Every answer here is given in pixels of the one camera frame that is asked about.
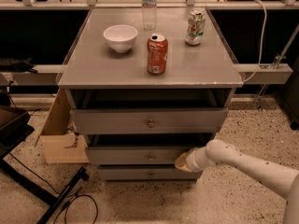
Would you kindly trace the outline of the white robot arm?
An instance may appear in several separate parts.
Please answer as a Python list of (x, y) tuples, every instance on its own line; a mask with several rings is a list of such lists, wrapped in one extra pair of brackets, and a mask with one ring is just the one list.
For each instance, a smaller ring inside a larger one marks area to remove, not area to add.
[(299, 224), (299, 171), (242, 153), (236, 146), (213, 139), (204, 147), (182, 153), (175, 167), (199, 173), (208, 167), (227, 165), (251, 177), (286, 201), (282, 224)]

